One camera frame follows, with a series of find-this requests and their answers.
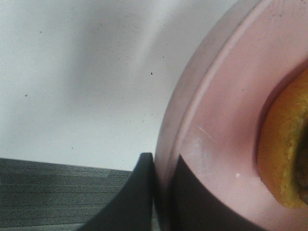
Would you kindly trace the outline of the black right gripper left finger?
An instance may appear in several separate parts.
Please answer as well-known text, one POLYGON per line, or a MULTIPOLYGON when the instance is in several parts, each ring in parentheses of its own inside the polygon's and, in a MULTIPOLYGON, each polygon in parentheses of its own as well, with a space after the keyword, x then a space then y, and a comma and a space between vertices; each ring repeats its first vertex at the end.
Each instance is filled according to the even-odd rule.
POLYGON ((150 231, 154 193, 154 163, 151 153, 142 153, 117 195, 80 231, 150 231))

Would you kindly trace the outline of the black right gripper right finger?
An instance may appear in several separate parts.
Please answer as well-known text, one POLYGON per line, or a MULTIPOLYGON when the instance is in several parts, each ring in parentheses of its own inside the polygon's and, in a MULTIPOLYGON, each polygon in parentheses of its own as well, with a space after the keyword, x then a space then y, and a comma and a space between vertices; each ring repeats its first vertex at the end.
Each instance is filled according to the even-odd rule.
POLYGON ((244 231, 244 220, 214 197, 196 178, 182 157, 171 187, 173 231, 244 231))

